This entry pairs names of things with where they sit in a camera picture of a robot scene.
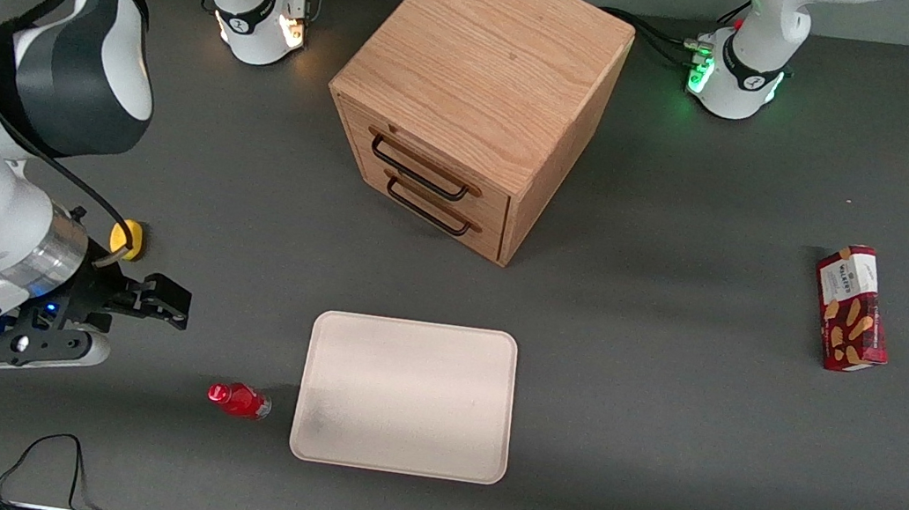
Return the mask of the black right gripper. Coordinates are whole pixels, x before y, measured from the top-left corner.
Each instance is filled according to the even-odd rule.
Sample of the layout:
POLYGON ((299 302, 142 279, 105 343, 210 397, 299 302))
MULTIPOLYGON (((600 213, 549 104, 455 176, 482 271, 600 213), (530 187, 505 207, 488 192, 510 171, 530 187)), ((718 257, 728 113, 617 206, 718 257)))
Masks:
POLYGON ((153 319, 185 331, 192 294, 162 274, 142 281, 125 277, 119 265, 95 267, 107 251, 88 240, 88 251, 75 274, 59 288, 39 298, 36 322, 70 329, 109 333, 118 314, 153 319))

